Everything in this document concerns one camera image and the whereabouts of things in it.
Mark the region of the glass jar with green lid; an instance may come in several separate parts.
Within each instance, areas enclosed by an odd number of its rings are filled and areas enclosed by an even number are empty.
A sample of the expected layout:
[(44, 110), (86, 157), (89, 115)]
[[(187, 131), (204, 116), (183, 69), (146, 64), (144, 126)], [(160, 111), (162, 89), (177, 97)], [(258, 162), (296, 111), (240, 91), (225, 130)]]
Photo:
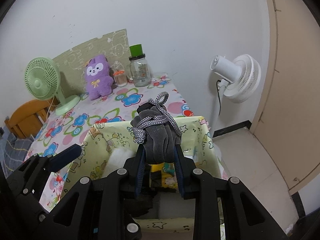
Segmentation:
[(130, 53), (130, 70), (134, 85), (136, 87), (148, 86), (151, 83), (151, 73), (142, 45), (135, 44), (130, 46)]

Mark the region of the beige door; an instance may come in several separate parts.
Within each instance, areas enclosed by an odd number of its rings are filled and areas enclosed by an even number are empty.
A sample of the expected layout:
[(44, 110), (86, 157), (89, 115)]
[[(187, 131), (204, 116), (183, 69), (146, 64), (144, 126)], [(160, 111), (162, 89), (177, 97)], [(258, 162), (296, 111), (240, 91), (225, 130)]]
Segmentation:
[(267, 0), (270, 53), (252, 133), (290, 194), (319, 174), (319, 25), (303, 0)]

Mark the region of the white soft object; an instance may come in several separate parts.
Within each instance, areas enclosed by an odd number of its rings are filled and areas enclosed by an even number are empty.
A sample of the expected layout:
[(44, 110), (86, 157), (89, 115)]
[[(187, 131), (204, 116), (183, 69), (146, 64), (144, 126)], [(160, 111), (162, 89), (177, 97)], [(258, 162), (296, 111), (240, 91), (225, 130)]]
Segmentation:
[(131, 149), (124, 147), (115, 148), (109, 156), (102, 177), (105, 178), (113, 171), (123, 168), (125, 161), (134, 157), (135, 155), (135, 152), (133, 152)]

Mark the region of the grey drawstring pouch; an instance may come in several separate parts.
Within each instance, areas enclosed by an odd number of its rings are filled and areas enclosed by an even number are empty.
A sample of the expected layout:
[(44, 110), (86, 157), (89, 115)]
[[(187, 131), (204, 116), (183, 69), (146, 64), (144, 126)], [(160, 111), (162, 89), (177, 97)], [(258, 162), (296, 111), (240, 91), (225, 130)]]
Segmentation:
[(182, 132), (165, 107), (168, 92), (161, 92), (137, 109), (131, 121), (134, 142), (142, 145), (148, 164), (173, 163), (175, 147), (181, 143)]

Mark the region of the green desk fan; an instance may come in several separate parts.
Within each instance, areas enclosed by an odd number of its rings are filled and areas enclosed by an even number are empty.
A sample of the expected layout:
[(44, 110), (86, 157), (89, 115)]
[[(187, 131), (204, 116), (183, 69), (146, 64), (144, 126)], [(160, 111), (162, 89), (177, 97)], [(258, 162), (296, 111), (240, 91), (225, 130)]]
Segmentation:
[(32, 59), (24, 72), (27, 90), (38, 100), (56, 97), (60, 102), (55, 108), (56, 115), (63, 115), (80, 102), (80, 96), (65, 97), (61, 88), (61, 75), (56, 63), (46, 57)]

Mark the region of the wooden chair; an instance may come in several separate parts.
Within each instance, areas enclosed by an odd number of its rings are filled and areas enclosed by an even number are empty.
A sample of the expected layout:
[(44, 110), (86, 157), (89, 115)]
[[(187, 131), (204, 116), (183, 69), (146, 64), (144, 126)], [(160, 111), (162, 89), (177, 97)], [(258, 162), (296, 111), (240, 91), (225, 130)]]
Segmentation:
[(18, 139), (36, 137), (50, 114), (59, 104), (56, 97), (48, 101), (31, 100), (21, 105), (4, 120), (6, 127)]

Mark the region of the purple plush toy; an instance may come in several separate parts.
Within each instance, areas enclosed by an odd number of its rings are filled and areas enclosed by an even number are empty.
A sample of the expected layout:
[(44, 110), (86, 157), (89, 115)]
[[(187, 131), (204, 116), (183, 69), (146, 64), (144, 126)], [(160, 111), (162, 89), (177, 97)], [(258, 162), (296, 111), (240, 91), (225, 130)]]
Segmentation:
[(105, 55), (100, 54), (90, 59), (85, 71), (86, 90), (90, 100), (112, 93), (113, 78)]

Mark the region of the grey striped pillow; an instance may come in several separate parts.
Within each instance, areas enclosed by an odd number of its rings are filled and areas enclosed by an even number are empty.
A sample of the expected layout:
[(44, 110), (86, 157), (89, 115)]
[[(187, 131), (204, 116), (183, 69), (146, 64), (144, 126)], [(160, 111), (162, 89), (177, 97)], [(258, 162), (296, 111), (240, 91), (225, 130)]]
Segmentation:
[(1, 137), (1, 167), (5, 178), (24, 162), (33, 141), (32, 138), (17, 139), (13, 133)]

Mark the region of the floral tablecloth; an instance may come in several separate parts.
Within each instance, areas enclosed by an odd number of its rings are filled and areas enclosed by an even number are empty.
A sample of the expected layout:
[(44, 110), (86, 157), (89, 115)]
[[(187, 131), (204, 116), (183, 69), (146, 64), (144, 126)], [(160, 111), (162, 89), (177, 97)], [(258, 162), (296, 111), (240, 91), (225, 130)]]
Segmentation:
[(163, 91), (169, 93), (165, 107), (173, 117), (193, 115), (172, 80), (166, 74), (159, 74), (146, 87), (127, 84), (96, 100), (82, 94), (80, 102), (67, 113), (60, 116), (51, 113), (34, 137), (26, 157), (56, 155), (73, 144), (80, 145), (94, 124), (130, 121), (136, 116), (139, 105)]

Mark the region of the beige cartoon wall board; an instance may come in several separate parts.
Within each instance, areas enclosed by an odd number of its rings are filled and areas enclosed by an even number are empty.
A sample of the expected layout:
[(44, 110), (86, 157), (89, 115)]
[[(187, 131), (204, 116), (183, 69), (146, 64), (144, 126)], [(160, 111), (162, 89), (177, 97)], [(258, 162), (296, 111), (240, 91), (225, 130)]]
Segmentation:
[(127, 31), (121, 29), (88, 40), (53, 58), (60, 70), (61, 89), (65, 97), (80, 95), (86, 91), (86, 63), (100, 54), (107, 58), (112, 69), (123, 68), (127, 77), (131, 78)]

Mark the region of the toothpick holder orange lid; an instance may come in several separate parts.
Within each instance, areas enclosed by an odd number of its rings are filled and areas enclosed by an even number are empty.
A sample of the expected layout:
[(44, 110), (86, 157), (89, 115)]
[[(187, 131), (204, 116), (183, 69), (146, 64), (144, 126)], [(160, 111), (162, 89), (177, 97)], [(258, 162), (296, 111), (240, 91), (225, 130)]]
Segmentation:
[(124, 70), (117, 70), (113, 74), (114, 81), (118, 87), (127, 85), (127, 77)]

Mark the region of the yellow cartoon fabric storage box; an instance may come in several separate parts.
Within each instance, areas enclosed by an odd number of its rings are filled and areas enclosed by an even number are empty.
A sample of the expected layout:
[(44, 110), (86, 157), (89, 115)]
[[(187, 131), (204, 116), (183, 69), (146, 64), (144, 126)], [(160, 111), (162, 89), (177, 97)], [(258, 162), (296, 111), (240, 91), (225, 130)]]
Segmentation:
[[(182, 132), (181, 148), (183, 154), (195, 161), (195, 165), (211, 175), (228, 179), (220, 162), (221, 154), (216, 151), (209, 133), (207, 122), (202, 116), (176, 117)], [(124, 147), (136, 153), (138, 145), (133, 141), (131, 124), (124, 122), (105, 122), (93, 125), (86, 134), (82, 144), (82, 153), (75, 159), (69, 169), (62, 195), (84, 176), (92, 180), (102, 178), (110, 154), (115, 148)], [(160, 190), (170, 188), (156, 187)], [(143, 232), (148, 233), (183, 233), (194, 227), (190, 201), (182, 203), (178, 188), (173, 194), (166, 194), (159, 199), (158, 211), (150, 218), (136, 218)]]

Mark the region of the white standing fan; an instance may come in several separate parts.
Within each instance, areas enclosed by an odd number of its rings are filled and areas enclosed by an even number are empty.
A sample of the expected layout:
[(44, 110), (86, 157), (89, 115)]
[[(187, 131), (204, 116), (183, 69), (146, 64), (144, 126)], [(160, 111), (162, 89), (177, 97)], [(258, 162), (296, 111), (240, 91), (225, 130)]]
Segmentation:
[(240, 55), (233, 61), (216, 55), (211, 62), (210, 69), (220, 77), (215, 85), (217, 98), (213, 107), (213, 119), (209, 123), (210, 132), (214, 133), (223, 99), (227, 98), (233, 103), (246, 101), (259, 86), (261, 67), (248, 54)]

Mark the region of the yellow item in box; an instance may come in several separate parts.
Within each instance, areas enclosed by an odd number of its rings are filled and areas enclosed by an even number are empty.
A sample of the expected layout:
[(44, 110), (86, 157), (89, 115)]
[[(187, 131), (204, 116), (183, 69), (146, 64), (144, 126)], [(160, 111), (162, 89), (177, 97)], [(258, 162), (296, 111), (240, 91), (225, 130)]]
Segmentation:
[(178, 188), (175, 167), (172, 163), (151, 165), (151, 184), (155, 187)]

